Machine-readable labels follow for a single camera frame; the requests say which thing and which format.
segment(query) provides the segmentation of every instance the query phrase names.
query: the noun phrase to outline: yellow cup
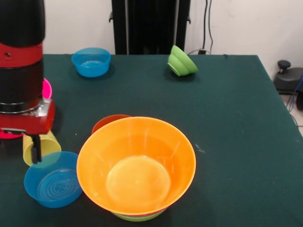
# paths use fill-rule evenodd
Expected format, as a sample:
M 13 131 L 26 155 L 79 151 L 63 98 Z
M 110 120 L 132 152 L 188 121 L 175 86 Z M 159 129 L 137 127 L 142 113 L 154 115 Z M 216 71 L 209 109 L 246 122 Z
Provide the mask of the yellow cup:
M 56 140 L 56 137 L 49 131 L 46 135 L 39 135 L 41 140 L 41 156 L 48 155 L 54 152 L 61 151 L 61 146 Z M 31 149 L 33 146 L 32 138 L 29 136 L 23 136 L 23 160 L 31 166 L 32 154 Z

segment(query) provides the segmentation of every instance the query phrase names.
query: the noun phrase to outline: white wall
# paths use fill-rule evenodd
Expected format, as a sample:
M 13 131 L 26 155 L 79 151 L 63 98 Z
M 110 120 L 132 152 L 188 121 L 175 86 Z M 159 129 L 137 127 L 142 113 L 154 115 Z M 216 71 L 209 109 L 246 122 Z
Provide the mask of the white wall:
M 111 0 L 45 0 L 44 53 L 102 47 L 115 53 Z
M 202 47 L 204 5 L 191 0 L 186 52 Z M 45 0 L 45 11 L 45 53 L 89 46 L 115 53 L 111 0 Z M 213 54 L 257 54 L 271 77 L 279 59 L 303 66 L 303 0 L 213 0 L 211 23 Z
M 204 7 L 191 0 L 186 52 L 202 47 Z M 303 0 L 213 0 L 211 25 L 213 54 L 257 54 L 271 78 L 280 59 L 303 67 Z

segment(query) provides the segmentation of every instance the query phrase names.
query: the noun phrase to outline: plastic bowl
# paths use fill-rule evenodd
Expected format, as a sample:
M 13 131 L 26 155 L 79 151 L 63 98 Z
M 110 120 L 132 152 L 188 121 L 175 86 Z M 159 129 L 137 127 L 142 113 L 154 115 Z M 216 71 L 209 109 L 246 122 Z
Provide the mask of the plastic bowl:
M 168 65 L 177 76 L 198 72 L 197 66 L 190 57 L 175 45 L 171 48 Z
M 52 90 L 52 86 L 50 84 L 50 82 L 48 82 L 47 79 L 44 78 L 43 80 L 43 88 L 42 88 L 42 96 L 43 98 L 47 98 L 50 99 L 52 98 L 52 94 L 53 94 L 53 90 Z M 23 135 L 14 135 L 12 133 L 5 133 L 4 131 L 0 131 L 0 139 L 15 139 L 15 138 L 19 138 L 22 137 Z
M 93 134 L 95 131 L 103 127 L 104 125 L 107 125 L 108 123 L 114 122 L 116 120 L 130 117 L 129 115 L 125 114 L 115 114 L 115 115 L 110 115 L 105 118 L 102 118 L 100 121 L 98 121 L 95 126 L 93 127 L 93 130 L 91 131 L 91 134 Z
M 43 157 L 43 161 L 32 165 L 25 174 L 26 192 L 41 205 L 60 208 L 74 202 L 82 193 L 76 164 L 78 155 L 62 151 Z
M 97 47 L 77 51 L 71 60 L 78 73 L 84 77 L 99 77 L 109 69 L 110 53 Z
M 195 170 L 195 152 L 186 136 L 150 117 L 128 117 L 103 126 L 85 142 L 77 162 L 85 194 L 128 218 L 156 214 L 176 202 Z

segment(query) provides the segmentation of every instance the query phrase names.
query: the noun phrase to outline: table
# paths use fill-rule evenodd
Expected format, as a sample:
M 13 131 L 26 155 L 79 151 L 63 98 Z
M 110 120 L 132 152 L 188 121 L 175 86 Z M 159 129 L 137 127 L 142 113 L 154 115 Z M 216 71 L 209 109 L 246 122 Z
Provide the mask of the table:
M 48 209 L 24 190 L 22 141 L 0 151 L 4 227 L 290 227 L 303 225 L 303 139 L 257 56 L 192 56 L 193 76 L 175 77 L 165 55 L 112 56 L 108 74 L 79 76 L 70 55 L 45 55 L 62 149 L 78 153 L 99 119 L 152 116 L 182 130 L 196 150 L 186 194 L 144 223 L 121 220 L 84 194 Z

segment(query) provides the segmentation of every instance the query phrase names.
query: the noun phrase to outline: cable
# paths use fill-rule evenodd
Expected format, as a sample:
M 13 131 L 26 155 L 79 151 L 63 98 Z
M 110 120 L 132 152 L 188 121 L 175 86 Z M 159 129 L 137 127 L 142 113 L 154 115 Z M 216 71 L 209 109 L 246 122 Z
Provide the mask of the cable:
M 205 34 L 206 34 L 206 13 L 207 13 L 208 0 L 206 0 L 205 10 L 204 10 L 204 33 L 203 33 L 203 47 L 205 48 Z
M 298 122 L 297 122 L 297 120 L 294 118 L 294 116 L 291 115 L 291 117 L 293 118 L 293 121 L 294 121 L 295 125 L 296 125 L 297 127 L 299 127 Z
M 212 48 L 213 48 L 213 44 L 214 44 L 214 41 L 213 41 L 213 37 L 212 37 L 212 33 L 211 33 L 211 28 L 210 28 L 210 9 L 212 7 L 212 0 L 209 0 L 209 9 L 208 9 L 208 31 L 209 31 L 209 36 L 210 36 L 210 39 L 211 39 L 211 45 L 210 45 L 210 53 L 212 52 Z
M 291 105 L 290 105 L 289 110 L 288 110 L 289 112 L 291 112 L 294 108 L 294 96 L 295 96 L 297 90 L 301 87 L 302 83 L 303 83 L 303 76 L 301 76 L 301 78 L 299 80 L 299 83 L 298 83 L 297 87 L 295 88 L 295 90 L 294 90 L 294 92 L 291 96 L 292 102 L 291 102 Z
M 209 51 L 207 51 L 207 50 L 205 50 L 205 49 L 196 49 L 196 50 L 194 50 L 194 51 L 189 52 L 187 55 L 190 55 L 191 53 L 193 53 L 193 52 L 195 52 L 195 51 L 206 51 L 206 52 L 209 53 L 210 55 L 212 54 L 212 53 L 210 53 Z
M 289 96 L 289 98 L 288 98 L 288 100 L 287 100 L 287 103 L 286 103 L 286 109 L 288 109 L 287 107 L 288 107 L 288 104 L 289 104 L 289 101 L 292 99 L 292 96 L 290 95 Z

